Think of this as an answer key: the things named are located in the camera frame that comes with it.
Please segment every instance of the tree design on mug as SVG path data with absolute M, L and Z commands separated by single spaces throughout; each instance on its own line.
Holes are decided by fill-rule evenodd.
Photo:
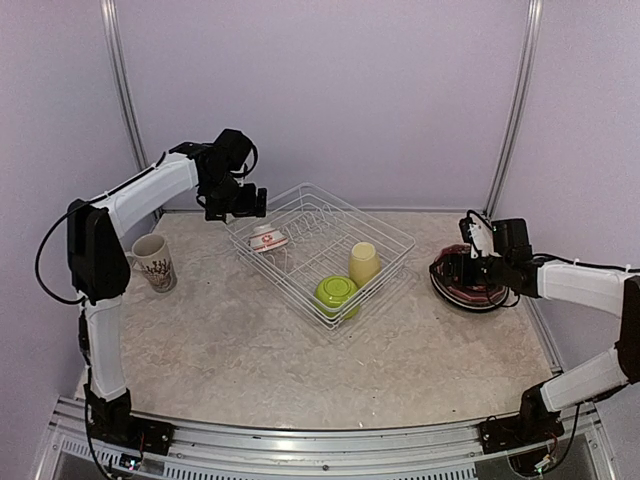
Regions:
M 167 288 L 171 285 L 171 260 L 163 258 L 151 262 L 153 266 L 144 265 L 144 276 L 151 285 L 157 288 Z

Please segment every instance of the yellow cup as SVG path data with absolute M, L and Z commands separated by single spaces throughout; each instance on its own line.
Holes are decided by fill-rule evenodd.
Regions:
M 356 243 L 349 255 L 349 278 L 362 288 L 378 273 L 380 257 L 376 247 L 368 242 Z

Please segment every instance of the dish rack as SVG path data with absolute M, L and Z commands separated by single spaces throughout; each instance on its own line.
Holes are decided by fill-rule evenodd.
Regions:
M 265 218 L 235 219 L 227 225 L 240 259 L 255 268 L 310 318 L 334 330 L 353 308 L 369 302 L 393 279 L 415 245 L 410 235 L 349 205 L 310 183 L 273 198 Z M 249 246 L 254 227 L 271 224 L 289 242 L 258 253 Z M 338 308 L 318 308 L 314 296 L 330 275 L 349 276 L 349 254 L 358 242 L 369 242 L 380 256 L 381 270 Z

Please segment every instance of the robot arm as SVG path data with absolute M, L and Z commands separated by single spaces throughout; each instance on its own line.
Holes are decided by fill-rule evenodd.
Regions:
M 249 153 L 254 163 L 243 170 Z M 142 218 L 176 195 L 198 187 L 206 220 L 265 216 L 266 189 L 243 184 L 257 150 L 241 132 L 225 130 L 212 144 L 185 142 L 122 185 L 69 206 L 68 264 L 80 303 L 80 348 L 91 369 L 85 395 L 91 436 L 126 447 L 166 454 L 173 427 L 131 415 L 120 358 L 122 294 L 130 267 L 120 239 Z
M 523 219 L 489 224 L 477 217 L 480 222 L 471 215 L 460 221 L 470 251 L 447 255 L 438 268 L 432 266 L 432 275 L 444 272 L 444 284 L 501 285 L 517 295 L 585 305 L 622 321 L 615 346 L 525 391 L 517 416 L 480 424 L 483 448 L 492 453 L 544 441 L 550 433 L 562 435 L 557 422 L 561 410 L 640 381 L 640 276 L 629 267 L 598 267 L 534 255 Z

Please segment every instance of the purple backdrop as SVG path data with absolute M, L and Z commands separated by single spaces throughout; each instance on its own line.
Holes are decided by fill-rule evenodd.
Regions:
M 546 2 L 527 109 L 499 216 L 539 252 L 640 265 L 640 4 Z M 540 302 L 564 365 L 610 347 L 619 321 Z M 599 406 L 625 479 L 640 471 L 640 387 Z
M 118 14 L 151 158 L 230 126 L 273 194 L 310 181 L 359 206 L 466 208 L 495 170 L 527 5 L 137 0 Z
M 56 398 L 73 393 L 82 366 L 77 310 L 36 285 L 36 248 L 71 200 L 135 172 L 103 31 L 97 1 L 7 0 L 0 8 L 3 480 L 28 478 Z M 42 270 L 55 291 L 72 295 L 62 232 Z

